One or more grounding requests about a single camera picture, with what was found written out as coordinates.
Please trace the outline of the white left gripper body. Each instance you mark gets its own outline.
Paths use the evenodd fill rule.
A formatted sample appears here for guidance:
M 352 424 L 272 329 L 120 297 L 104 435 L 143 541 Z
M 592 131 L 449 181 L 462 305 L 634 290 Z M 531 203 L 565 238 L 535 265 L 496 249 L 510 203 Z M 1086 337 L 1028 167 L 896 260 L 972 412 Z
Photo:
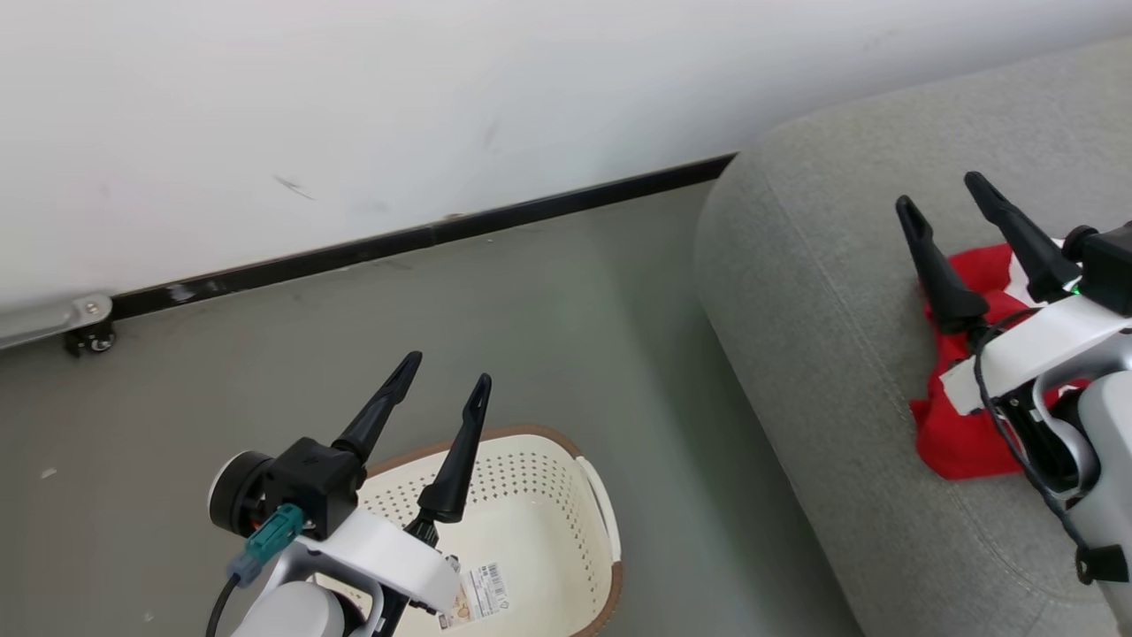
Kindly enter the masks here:
M 457 597 L 460 576 L 453 565 L 375 513 L 355 510 L 328 539 L 303 536 L 301 545 L 314 559 L 314 573 L 360 589 L 375 603 L 383 587 L 429 611 L 449 611 Z

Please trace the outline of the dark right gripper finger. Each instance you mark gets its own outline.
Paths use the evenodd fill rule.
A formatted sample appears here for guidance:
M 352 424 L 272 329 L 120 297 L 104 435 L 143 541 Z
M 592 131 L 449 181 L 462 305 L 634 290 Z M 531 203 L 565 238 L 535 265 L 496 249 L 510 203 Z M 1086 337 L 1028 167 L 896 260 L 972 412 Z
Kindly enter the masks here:
M 1037 303 L 1054 303 L 1073 294 L 1081 278 L 1080 266 L 1064 257 L 1060 246 L 1007 201 L 1000 190 L 978 171 L 964 174 L 964 186 L 981 215 L 997 226 L 1013 250 L 1027 277 L 1027 293 Z
M 967 337 L 987 332 L 985 315 L 990 305 L 966 285 L 945 253 L 937 248 L 934 231 L 914 199 L 899 197 L 895 214 L 914 259 L 923 296 L 929 304 L 931 321 L 937 330 L 941 334 L 964 334 Z

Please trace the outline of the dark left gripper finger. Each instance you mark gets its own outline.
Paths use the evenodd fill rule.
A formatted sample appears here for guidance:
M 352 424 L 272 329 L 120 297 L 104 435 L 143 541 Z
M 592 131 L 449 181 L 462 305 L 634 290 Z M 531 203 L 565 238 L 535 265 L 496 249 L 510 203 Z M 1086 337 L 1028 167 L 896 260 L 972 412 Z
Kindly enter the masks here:
M 410 351 L 392 375 L 381 384 L 379 391 L 365 403 L 365 407 L 345 427 L 334 441 L 336 450 L 350 451 L 361 464 L 368 464 L 371 453 L 388 422 L 392 411 L 408 396 L 409 387 L 422 363 L 421 351 Z
M 492 376 L 486 372 L 478 376 L 475 387 L 463 407 L 460 431 L 432 484 L 422 488 L 417 499 L 419 513 L 408 524 L 409 536 L 420 541 L 436 541 L 440 539 L 437 524 L 453 525 L 463 520 L 492 384 Z

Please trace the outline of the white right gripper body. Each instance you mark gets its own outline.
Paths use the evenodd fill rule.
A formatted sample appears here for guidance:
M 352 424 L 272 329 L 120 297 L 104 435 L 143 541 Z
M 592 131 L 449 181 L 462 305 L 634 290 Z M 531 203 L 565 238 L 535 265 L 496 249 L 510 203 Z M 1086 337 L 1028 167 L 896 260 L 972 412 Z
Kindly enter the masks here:
M 1040 308 L 941 376 L 945 394 L 959 414 L 983 407 L 980 387 L 1003 396 L 1031 380 L 1036 391 L 1071 380 L 1098 380 L 1127 370 L 1131 318 L 1113 313 L 1083 295 Z

